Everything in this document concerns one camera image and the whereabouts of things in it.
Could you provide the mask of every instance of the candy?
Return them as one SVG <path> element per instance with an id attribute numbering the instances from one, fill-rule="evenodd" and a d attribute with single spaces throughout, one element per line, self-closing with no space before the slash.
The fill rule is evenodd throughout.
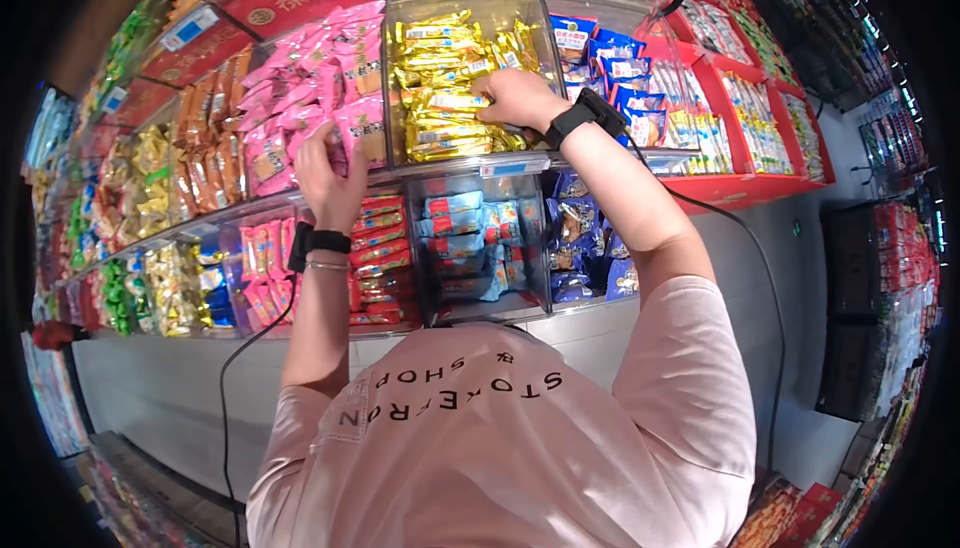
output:
<path id="1" fill-rule="evenodd" d="M 480 229 L 482 212 L 468 210 L 443 217 L 425 218 L 416 222 L 420 235 L 426 238 L 440 238 L 450 235 L 473 233 Z"/>

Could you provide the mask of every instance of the left hand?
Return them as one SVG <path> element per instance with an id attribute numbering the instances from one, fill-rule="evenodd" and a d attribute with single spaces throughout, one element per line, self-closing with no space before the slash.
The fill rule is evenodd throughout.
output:
<path id="1" fill-rule="evenodd" d="M 353 151 L 350 177 L 330 169 L 327 144 L 334 122 L 327 122 L 296 151 L 294 170 L 300 192 L 317 218 L 317 230 L 339 231 L 349 237 L 367 190 L 367 161 L 363 149 Z"/>

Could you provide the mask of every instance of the product label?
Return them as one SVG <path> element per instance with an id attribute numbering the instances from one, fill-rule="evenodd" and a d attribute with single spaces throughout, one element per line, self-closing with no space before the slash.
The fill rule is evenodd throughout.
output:
<path id="1" fill-rule="evenodd" d="M 163 36 L 160 44 L 172 52 L 180 50 L 219 20 L 220 17 L 213 12 L 213 8 L 204 6 L 177 23 Z"/>

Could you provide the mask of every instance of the merchandise shelf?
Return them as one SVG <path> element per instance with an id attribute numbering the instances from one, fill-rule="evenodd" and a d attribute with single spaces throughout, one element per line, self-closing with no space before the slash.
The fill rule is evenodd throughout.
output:
<path id="1" fill-rule="evenodd" d="M 163 47 L 168 36 L 176 35 L 180 26 L 175 26 L 156 38 L 138 62 L 137 71 L 141 76 L 130 81 L 131 89 L 126 102 L 111 117 L 103 117 L 98 126 L 123 125 L 120 132 L 136 133 L 150 124 L 172 122 L 178 109 L 179 99 L 176 96 L 178 88 L 196 81 L 207 71 L 218 67 L 247 44 L 256 44 L 257 50 L 261 52 L 270 51 L 277 37 L 321 18 L 334 6 L 349 7 L 368 1 L 370 0 L 304 0 L 296 7 L 282 8 L 280 4 L 283 0 L 204 0 L 184 19 L 200 16 L 198 13 L 207 13 L 204 16 L 213 13 L 216 15 L 216 21 L 203 29 L 181 50 L 169 51 Z M 722 7 L 716 0 L 698 1 L 710 2 Z M 803 90 L 769 78 L 757 66 L 739 63 L 705 49 L 696 40 L 687 22 L 677 13 L 665 18 L 666 26 L 676 33 L 676 39 L 650 34 L 648 31 L 651 21 L 655 20 L 651 17 L 651 12 L 654 10 L 652 4 L 654 2 L 650 0 L 389 0 L 384 12 L 386 29 L 392 28 L 396 22 L 411 22 L 466 8 L 471 9 L 474 20 L 481 22 L 486 33 L 508 28 L 512 26 L 514 19 L 521 19 L 533 27 L 534 47 L 539 56 L 541 72 L 551 89 L 561 96 L 566 95 L 566 87 L 561 73 L 560 56 L 553 34 L 549 31 L 547 15 L 557 13 L 595 18 L 603 28 L 642 39 L 647 43 L 648 54 L 657 58 L 672 58 L 678 64 L 690 66 L 702 85 L 704 98 L 710 109 L 723 118 L 734 174 L 664 176 L 662 180 L 666 185 L 680 194 L 727 210 L 749 208 L 791 194 L 825 187 L 826 184 L 805 177 L 804 159 L 781 98 L 782 93 L 803 98 Z M 758 63 L 756 51 L 746 40 L 737 22 L 731 20 L 730 23 L 747 47 L 752 61 Z M 383 43 L 383 50 L 386 74 L 392 69 L 392 63 L 397 59 L 391 53 L 389 41 Z M 726 72 L 735 73 L 751 83 L 765 85 L 776 126 L 783 136 L 788 156 L 798 174 L 756 173 L 747 150 L 746 139 L 739 127 L 737 112 L 721 82 L 721 74 Z M 387 103 L 384 121 L 388 129 L 386 133 L 388 166 L 371 171 L 368 176 L 368 185 L 372 192 L 395 189 L 407 197 L 408 215 L 410 215 L 408 227 L 419 217 L 413 203 L 430 194 L 431 180 L 462 177 L 471 178 L 477 184 L 486 183 L 489 186 L 493 183 L 492 179 L 499 179 L 500 185 L 506 183 L 532 188 L 524 196 L 535 198 L 542 203 L 544 196 L 539 174 L 545 170 L 557 170 L 569 166 L 558 151 L 548 149 L 407 164 L 403 144 L 404 121 L 402 107 L 398 100 L 399 88 L 395 87 L 394 83 L 396 82 L 392 75 L 385 75 L 384 89 Z M 807 104 L 807 111 L 811 122 L 816 127 L 816 118 L 809 104 Z M 106 133 L 109 133 L 112 138 L 118 131 L 105 131 L 104 134 Z M 106 147 L 109 147 L 111 142 L 112 140 L 102 140 L 97 143 L 97 146 L 101 146 L 103 153 L 106 153 Z M 820 150 L 826 180 L 832 182 L 834 181 L 833 170 L 822 136 Z M 642 151 L 654 171 L 672 170 L 678 163 L 699 154 L 696 146 L 686 149 L 644 148 Z M 679 204 L 691 215 L 704 212 L 703 209 L 692 207 L 685 202 L 679 202 Z M 160 247 L 165 242 L 197 243 L 214 234 L 233 233 L 240 224 L 248 224 L 250 221 L 258 221 L 270 216 L 276 217 L 278 213 L 302 214 L 304 212 L 308 212 L 306 205 L 296 189 L 258 197 L 174 224 L 149 238 L 124 247 L 109 255 L 106 260 L 123 259 Z M 416 233 L 410 233 L 410 237 L 416 240 Z M 538 238 L 530 249 L 533 252 L 532 261 L 542 264 L 546 260 L 546 234 Z M 414 270 L 418 275 L 424 274 L 423 268 L 416 266 L 418 259 L 422 256 L 413 256 Z M 72 283 L 87 277 L 104 262 L 92 263 L 73 276 L 55 282 L 54 287 L 67 288 Z M 476 319 L 523 322 L 551 315 L 576 313 L 584 308 L 598 308 L 606 304 L 603 296 L 571 304 L 552 304 L 549 299 L 548 269 L 537 269 L 533 277 L 535 279 L 532 280 L 529 292 L 507 294 L 498 302 L 482 306 L 470 304 L 468 307 L 453 309 L 430 303 L 429 297 L 423 292 L 423 287 L 428 286 L 429 280 L 421 279 L 421 283 L 418 284 L 421 286 L 418 299 L 423 316 L 422 322 L 427 326 L 440 322 Z M 253 326 L 246 324 L 245 328 L 252 329 Z M 407 333 L 410 329 L 409 324 L 372 326 L 351 330 L 351 337 L 390 337 Z M 209 332 L 208 335 L 221 337 L 218 335 L 220 333 Z M 283 338 L 288 334 L 289 329 L 277 328 L 268 338 Z M 248 333 L 226 333 L 223 337 L 245 335 Z"/>

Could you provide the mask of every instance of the right hand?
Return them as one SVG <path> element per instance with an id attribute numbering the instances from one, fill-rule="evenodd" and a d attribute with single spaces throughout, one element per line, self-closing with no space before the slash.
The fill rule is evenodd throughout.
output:
<path id="1" fill-rule="evenodd" d="M 550 91 L 537 74 L 500 69 L 473 83 L 474 95 L 486 95 L 493 104 L 477 112 L 483 122 L 506 122 L 546 133 L 559 115 L 573 104 Z"/>

